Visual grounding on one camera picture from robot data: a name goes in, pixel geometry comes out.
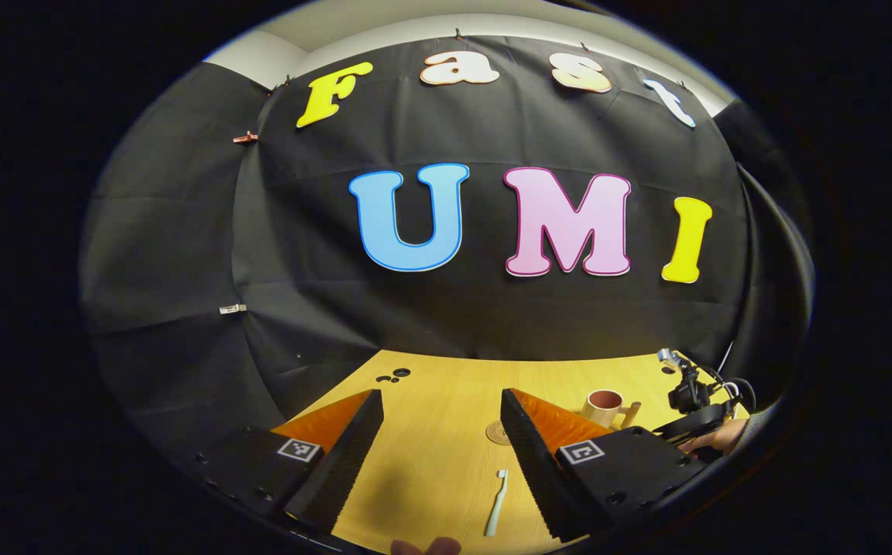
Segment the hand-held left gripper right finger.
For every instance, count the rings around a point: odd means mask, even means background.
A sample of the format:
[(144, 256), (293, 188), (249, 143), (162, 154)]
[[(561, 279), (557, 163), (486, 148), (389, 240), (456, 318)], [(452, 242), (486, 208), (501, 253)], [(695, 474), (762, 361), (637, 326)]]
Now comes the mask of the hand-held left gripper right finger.
[(643, 526), (707, 463), (642, 426), (601, 428), (517, 388), (500, 419), (552, 537), (567, 542)]

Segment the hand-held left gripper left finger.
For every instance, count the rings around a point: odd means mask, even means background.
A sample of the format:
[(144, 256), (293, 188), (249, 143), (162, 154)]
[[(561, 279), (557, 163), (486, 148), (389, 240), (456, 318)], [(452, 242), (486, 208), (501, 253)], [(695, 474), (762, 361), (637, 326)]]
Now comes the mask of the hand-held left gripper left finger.
[(331, 533), (383, 419), (381, 390), (367, 389), (275, 429), (244, 426), (189, 453), (187, 470), (270, 523)]

